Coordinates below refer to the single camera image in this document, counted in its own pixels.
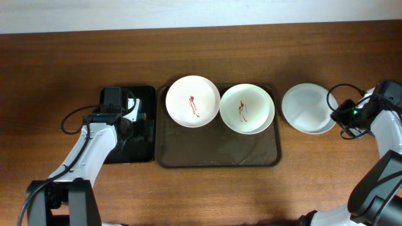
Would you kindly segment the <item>pale blue plate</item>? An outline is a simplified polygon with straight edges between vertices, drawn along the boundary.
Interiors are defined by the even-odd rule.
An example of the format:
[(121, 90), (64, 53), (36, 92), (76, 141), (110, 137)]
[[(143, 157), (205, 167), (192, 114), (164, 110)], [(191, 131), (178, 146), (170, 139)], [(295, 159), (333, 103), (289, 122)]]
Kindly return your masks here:
[(301, 83), (283, 96), (281, 110), (286, 121), (306, 134), (323, 134), (335, 126), (327, 103), (328, 90), (313, 84)]

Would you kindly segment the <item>orange green sponge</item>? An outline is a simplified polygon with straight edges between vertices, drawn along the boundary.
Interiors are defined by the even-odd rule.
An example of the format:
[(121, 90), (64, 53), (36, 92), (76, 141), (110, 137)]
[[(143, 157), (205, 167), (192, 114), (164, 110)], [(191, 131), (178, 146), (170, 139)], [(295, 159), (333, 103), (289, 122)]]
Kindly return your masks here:
[(146, 120), (147, 120), (147, 115), (146, 115), (146, 113), (141, 114), (141, 118), (142, 118), (144, 121), (146, 121)]

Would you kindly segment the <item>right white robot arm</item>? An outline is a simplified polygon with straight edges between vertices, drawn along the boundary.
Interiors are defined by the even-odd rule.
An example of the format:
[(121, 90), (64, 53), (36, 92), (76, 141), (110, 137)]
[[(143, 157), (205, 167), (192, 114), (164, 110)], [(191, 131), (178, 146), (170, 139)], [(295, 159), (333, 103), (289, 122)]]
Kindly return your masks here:
[(379, 114), (371, 124), (380, 160), (355, 186), (349, 201), (334, 210), (312, 211), (297, 225), (401, 225), (401, 119), (387, 100), (372, 103)]

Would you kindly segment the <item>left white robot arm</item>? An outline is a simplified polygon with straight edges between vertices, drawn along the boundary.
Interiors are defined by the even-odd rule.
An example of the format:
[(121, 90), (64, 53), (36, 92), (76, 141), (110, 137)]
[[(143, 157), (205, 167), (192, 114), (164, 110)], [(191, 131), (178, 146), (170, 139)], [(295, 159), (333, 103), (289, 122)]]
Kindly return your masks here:
[(28, 186), (17, 224), (103, 225), (93, 191), (102, 165), (116, 148), (148, 140), (154, 131), (154, 120), (144, 113), (96, 110), (85, 116), (64, 162), (47, 179)]

